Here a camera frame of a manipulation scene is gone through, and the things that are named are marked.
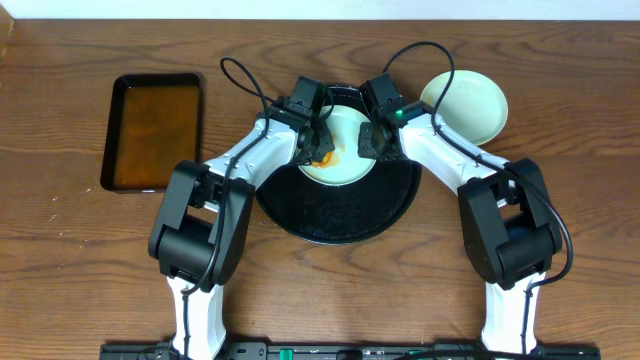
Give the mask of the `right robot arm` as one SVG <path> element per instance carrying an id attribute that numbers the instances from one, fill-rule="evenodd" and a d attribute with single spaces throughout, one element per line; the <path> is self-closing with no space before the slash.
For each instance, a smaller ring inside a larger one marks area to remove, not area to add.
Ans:
<path id="1" fill-rule="evenodd" d="M 531 354 L 538 289 L 562 248 L 540 168 L 481 150 L 435 106 L 408 102 L 387 73 L 359 90 L 370 118 L 360 129 L 359 156 L 415 161 L 456 194 L 466 255 L 486 283 L 481 340 L 490 351 Z"/>

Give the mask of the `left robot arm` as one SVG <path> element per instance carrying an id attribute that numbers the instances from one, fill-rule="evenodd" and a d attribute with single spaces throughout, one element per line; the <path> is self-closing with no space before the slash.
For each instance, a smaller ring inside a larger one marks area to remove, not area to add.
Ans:
<path id="1" fill-rule="evenodd" d="M 174 168 L 148 245 L 175 300 L 169 358 L 214 359 L 222 350 L 224 285 L 243 254 L 255 192 L 279 168 L 332 150 L 333 106 L 327 85 L 301 77 L 227 152 Z"/>

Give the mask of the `green and orange sponge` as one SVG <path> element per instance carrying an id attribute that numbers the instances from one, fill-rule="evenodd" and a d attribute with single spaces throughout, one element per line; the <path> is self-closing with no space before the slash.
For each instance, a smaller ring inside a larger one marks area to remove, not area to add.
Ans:
<path id="1" fill-rule="evenodd" d="M 323 168 L 323 167 L 329 166 L 331 164 L 332 156 L 333 156 L 333 151 L 327 152 L 321 160 L 313 161 L 311 165 L 316 168 Z"/>

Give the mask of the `light green plate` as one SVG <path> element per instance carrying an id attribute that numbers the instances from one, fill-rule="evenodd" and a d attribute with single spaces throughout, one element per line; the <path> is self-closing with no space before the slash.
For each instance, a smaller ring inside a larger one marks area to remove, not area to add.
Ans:
<path id="1" fill-rule="evenodd" d="M 482 145 L 504 129 L 509 108 L 505 94 L 489 77 L 455 70 L 437 113 L 454 131 L 475 145 Z"/>
<path id="2" fill-rule="evenodd" d="M 360 125 L 369 123 L 369 119 L 359 110 L 335 105 L 326 123 L 334 144 L 331 164 L 323 168 L 299 166 L 299 169 L 311 180 L 328 186 L 343 186 L 360 180 L 375 165 L 375 160 L 358 155 Z"/>

